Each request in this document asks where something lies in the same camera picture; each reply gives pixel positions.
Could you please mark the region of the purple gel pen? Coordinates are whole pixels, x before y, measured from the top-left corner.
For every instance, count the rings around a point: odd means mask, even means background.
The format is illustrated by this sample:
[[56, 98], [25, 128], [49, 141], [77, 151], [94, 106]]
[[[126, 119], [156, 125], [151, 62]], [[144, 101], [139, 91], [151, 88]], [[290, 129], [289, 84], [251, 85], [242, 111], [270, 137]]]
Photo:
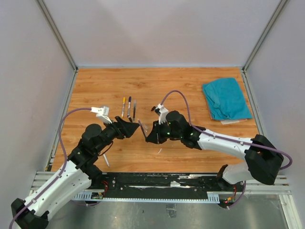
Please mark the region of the purple gel pen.
[[144, 139], [146, 140], [147, 136], [146, 136], [144, 127], [143, 127], [143, 125], [142, 125], [142, 123], [141, 123], [141, 121], [140, 121], [139, 119], [138, 119], [138, 124], [139, 124], [139, 126], [140, 126], [140, 128], [141, 128], [141, 131], [142, 131], [142, 133], [143, 133]]

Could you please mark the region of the dark blue-green gel pen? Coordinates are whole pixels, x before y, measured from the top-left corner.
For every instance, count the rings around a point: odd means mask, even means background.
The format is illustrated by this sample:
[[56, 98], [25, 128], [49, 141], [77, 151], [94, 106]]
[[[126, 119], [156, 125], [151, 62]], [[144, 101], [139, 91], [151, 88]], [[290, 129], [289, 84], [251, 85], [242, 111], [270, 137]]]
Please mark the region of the dark blue-green gel pen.
[[133, 103], [133, 116], [132, 116], [133, 122], [135, 122], [135, 115], [136, 115], [136, 100], [134, 100]]

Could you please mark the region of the yellow capped white marker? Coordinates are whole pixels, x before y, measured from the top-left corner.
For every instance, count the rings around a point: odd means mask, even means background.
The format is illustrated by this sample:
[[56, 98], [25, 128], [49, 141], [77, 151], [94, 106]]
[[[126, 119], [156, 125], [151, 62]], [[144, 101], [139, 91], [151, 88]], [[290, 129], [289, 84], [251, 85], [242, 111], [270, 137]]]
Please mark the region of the yellow capped white marker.
[[126, 104], [126, 97], [123, 97], [121, 118], [124, 117], [125, 104]]

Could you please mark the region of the white marker blue end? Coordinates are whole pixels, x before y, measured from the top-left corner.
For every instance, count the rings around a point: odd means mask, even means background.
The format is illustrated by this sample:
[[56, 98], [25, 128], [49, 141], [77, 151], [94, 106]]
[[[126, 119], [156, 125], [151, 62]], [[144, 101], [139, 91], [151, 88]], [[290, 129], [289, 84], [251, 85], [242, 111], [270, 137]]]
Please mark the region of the white marker blue end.
[[128, 110], [127, 110], [127, 117], [130, 117], [130, 113], [131, 113], [131, 102], [132, 102], [132, 97], [129, 96], [128, 98]]

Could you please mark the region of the small white pen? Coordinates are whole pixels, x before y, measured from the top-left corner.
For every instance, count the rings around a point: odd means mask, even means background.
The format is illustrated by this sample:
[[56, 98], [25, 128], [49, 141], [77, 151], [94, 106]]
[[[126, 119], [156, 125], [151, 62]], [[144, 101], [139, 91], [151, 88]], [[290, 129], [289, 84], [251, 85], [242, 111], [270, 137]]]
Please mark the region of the small white pen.
[[106, 163], [107, 167], [110, 167], [110, 164], [109, 164], [109, 161], [108, 161], [108, 159], [107, 159], [106, 154], [103, 154], [103, 158], [104, 158], [104, 160], [105, 160], [105, 163]]

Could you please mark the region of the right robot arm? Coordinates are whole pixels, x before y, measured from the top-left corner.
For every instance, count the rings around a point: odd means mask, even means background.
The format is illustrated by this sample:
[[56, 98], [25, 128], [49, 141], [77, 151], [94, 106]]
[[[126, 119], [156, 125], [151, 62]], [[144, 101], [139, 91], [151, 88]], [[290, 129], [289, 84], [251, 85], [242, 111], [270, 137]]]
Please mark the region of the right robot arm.
[[192, 126], [178, 111], [160, 115], [154, 121], [146, 142], [162, 144], [179, 140], [188, 148], [226, 153], [243, 160], [236, 165], [223, 165], [216, 175], [216, 186], [226, 191], [233, 185], [255, 179], [273, 185], [283, 163], [283, 156], [263, 135], [238, 138], [212, 132], [204, 127]]

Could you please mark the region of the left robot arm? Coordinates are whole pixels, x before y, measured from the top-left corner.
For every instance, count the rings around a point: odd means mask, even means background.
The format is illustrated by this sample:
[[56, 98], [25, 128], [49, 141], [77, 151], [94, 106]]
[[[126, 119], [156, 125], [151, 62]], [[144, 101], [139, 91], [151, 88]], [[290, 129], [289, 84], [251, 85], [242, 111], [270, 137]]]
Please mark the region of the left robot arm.
[[138, 123], [126, 122], [119, 116], [115, 119], [105, 128], [98, 124], [87, 126], [60, 169], [33, 194], [12, 202], [13, 223], [22, 229], [45, 229], [53, 216], [77, 194], [102, 184], [102, 172], [94, 164], [99, 153], [116, 138], [130, 138], [139, 127]]

